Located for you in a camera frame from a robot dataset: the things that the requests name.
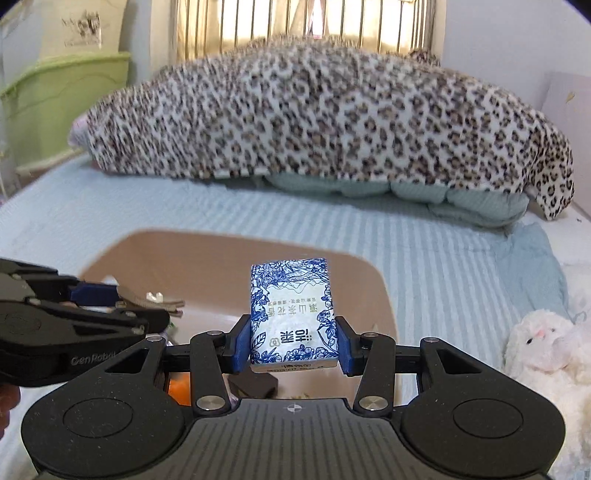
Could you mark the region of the beige hair claw clip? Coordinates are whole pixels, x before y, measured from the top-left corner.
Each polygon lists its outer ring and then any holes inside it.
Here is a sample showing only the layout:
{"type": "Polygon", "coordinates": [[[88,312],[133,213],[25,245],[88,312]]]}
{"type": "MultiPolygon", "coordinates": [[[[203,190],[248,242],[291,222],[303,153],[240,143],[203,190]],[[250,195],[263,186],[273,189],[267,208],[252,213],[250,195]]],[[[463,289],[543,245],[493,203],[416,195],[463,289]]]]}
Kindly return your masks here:
{"type": "Polygon", "coordinates": [[[161,309],[165,310],[172,317],[183,317],[183,307],[185,306],[183,299],[165,297],[161,292],[147,292],[141,296],[122,285],[118,285],[116,291],[121,301],[126,305],[144,309],[161,309]]]}

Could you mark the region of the orange knit cloth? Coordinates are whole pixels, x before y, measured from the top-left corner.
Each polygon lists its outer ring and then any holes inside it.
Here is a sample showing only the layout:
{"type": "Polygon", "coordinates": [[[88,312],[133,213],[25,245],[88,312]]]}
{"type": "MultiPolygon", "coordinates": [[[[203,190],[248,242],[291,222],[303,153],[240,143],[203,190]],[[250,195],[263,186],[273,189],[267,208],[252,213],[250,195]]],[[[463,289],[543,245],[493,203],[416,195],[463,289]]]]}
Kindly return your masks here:
{"type": "Polygon", "coordinates": [[[175,372],[171,375],[167,393],[181,406],[191,405],[190,374],[175,372]]]}

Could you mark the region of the black square bottle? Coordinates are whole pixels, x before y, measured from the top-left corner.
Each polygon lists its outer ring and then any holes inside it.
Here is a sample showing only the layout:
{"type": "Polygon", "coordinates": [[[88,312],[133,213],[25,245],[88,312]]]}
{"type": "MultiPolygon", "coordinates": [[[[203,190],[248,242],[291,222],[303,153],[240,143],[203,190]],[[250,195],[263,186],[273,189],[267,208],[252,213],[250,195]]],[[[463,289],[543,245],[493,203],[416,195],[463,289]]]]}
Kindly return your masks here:
{"type": "Polygon", "coordinates": [[[270,373],[256,373],[246,367],[238,374],[228,375],[228,386],[238,398],[270,399],[276,395],[279,380],[270,373]]]}

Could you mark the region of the blue white tissue pack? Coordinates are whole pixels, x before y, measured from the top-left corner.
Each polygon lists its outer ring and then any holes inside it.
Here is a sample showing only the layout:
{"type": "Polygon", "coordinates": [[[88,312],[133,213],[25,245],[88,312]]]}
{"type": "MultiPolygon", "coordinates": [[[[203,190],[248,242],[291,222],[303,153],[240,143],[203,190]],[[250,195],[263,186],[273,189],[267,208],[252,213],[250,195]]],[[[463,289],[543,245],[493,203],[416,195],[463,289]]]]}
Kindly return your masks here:
{"type": "Polygon", "coordinates": [[[250,308],[249,360],[256,373],[337,365],[337,324],[325,258],[253,265],[250,308]]]}

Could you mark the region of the beige plastic storage basket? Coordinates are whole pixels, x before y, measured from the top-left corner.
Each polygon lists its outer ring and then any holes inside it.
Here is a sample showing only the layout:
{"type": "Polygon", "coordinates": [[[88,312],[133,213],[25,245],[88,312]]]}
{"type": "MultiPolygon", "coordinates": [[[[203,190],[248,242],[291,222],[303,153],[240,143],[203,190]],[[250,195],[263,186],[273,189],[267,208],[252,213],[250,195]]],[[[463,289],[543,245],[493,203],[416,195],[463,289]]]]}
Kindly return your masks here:
{"type": "Polygon", "coordinates": [[[384,277],[368,261],[321,248],[235,236],[139,231],[101,252],[81,273],[89,282],[112,277],[132,292],[183,299],[174,339],[186,343],[206,330],[228,330],[249,313],[250,268],[273,260],[324,257],[335,312],[356,332],[397,337],[384,277]]]}

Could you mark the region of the light blue striped bedsheet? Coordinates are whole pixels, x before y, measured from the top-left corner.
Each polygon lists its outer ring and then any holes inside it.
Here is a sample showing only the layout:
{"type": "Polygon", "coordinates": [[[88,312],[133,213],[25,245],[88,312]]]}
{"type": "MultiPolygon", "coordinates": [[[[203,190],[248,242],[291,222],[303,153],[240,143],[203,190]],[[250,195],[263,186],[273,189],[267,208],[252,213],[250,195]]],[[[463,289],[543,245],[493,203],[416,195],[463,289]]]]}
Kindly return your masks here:
{"type": "Polygon", "coordinates": [[[359,257],[384,277],[401,341],[440,336],[499,364],[529,312],[590,316],[590,224],[568,209],[487,230],[434,216],[391,195],[305,197],[145,177],[108,176],[71,161],[1,209],[1,253],[81,277],[139,231],[235,236],[359,257]]]}

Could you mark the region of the white plush bunny toy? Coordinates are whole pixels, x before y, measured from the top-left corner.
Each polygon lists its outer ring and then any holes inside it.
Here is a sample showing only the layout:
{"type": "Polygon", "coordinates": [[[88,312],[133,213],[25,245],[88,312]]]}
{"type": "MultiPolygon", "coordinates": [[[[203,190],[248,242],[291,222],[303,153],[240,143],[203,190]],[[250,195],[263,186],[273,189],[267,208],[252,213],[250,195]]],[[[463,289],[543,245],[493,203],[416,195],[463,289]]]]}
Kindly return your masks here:
{"type": "Polygon", "coordinates": [[[545,309],[530,312],[511,330],[504,372],[551,401],[564,418],[565,440],[550,476],[589,472],[590,322],[545,309]]]}

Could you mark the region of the green plastic drawer cabinet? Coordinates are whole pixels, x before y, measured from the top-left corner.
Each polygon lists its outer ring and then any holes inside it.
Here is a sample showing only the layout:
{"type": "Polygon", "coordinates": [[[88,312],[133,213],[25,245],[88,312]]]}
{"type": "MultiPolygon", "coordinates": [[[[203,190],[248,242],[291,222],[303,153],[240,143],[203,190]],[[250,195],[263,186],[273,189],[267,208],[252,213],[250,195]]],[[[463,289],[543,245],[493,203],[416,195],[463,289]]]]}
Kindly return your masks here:
{"type": "Polygon", "coordinates": [[[18,173],[44,170],[72,152],[72,123],[127,84],[130,58],[128,52],[50,58],[4,87],[4,128],[18,173]]]}

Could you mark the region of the teal quilted comforter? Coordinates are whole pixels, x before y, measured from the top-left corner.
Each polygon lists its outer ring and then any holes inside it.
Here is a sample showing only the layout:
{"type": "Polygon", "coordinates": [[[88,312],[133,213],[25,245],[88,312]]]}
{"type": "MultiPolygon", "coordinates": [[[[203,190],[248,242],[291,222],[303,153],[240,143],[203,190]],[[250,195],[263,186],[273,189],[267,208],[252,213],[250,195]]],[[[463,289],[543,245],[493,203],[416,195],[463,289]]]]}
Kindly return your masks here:
{"type": "Polygon", "coordinates": [[[525,193],[458,190],[441,185],[401,182],[356,182],[292,173],[225,179],[223,183],[235,188],[273,187],[287,193],[307,196],[341,195],[362,199],[392,195],[403,201],[423,204],[440,218],[484,228],[501,228],[517,222],[530,203],[525,193]]]}

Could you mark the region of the leopard print blanket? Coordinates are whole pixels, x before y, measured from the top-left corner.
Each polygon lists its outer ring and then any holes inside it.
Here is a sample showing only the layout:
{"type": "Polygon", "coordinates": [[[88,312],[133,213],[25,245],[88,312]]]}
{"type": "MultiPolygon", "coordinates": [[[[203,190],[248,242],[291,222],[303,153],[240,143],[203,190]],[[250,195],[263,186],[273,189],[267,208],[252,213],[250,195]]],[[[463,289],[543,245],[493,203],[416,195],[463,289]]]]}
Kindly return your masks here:
{"type": "Polygon", "coordinates": [[[547,219],[575,195],[567,136],[512,92],[426,52],[280,36],[163,68],[103,97],[69,143],[108,173],[292,173],[525,193],[547,219]]]}

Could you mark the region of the window with metal bars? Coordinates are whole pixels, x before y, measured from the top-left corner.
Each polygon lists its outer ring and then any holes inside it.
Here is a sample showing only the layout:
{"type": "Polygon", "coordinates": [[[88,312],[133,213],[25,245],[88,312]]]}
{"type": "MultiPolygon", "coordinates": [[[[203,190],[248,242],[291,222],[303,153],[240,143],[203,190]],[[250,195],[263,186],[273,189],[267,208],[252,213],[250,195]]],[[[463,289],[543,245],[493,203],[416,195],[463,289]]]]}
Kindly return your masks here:
{"type": "Polygon", "coordinates": [[[406,55],[431,48],[436,8],[435,1],[177,1],[172,61],[285,35],[339,37],[365,50],[406,55]]]}

